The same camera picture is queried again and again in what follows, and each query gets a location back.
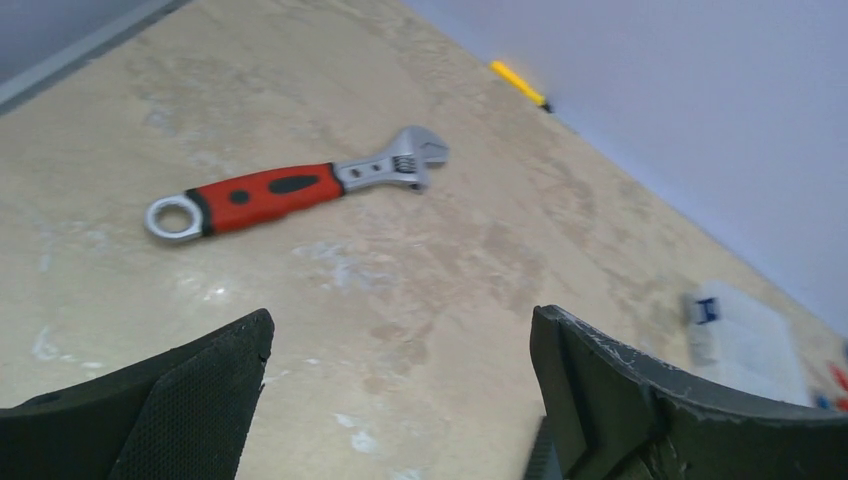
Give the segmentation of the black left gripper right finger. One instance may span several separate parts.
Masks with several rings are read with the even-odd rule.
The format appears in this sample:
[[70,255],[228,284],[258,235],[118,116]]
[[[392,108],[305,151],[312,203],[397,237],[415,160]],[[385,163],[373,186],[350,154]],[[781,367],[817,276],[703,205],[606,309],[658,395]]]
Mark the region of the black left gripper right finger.
[[702,379],[556,305],[532,316],[545,413],[528,479],[843,479],[847,417]]

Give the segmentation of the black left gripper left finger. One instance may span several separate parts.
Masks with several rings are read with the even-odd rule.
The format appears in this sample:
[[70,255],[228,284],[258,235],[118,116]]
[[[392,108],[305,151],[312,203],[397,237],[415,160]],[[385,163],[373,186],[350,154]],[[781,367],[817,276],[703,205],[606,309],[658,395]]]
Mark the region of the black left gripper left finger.
[[1,411],[4,479],[232,479],[274,323],[259,309],[178,348]]

